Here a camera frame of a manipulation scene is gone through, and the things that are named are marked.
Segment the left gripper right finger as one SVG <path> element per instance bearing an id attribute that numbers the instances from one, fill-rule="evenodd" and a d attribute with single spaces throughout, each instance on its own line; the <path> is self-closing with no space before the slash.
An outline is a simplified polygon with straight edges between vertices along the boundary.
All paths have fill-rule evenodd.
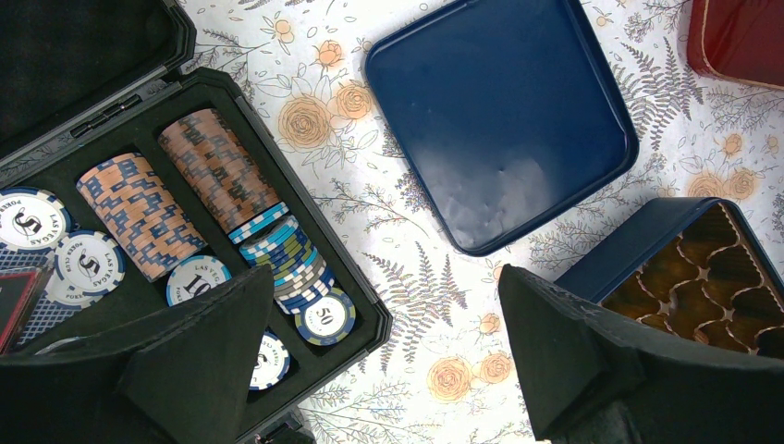
<path id="1" fill-rule="evenodd" d="M 514 265 L 498 292 L 538 439 L 779 443 L 783 363 L 669 335 Z"/>

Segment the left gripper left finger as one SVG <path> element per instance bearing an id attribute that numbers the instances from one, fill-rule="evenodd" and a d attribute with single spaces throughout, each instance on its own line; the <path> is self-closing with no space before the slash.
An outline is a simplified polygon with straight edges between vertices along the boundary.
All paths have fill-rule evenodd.
<path id="1" fill-rule="evenodd" d="M 272 308 L 256 267 L 189 301 L 1 360 L 5 443 L 232 443 Z"/>

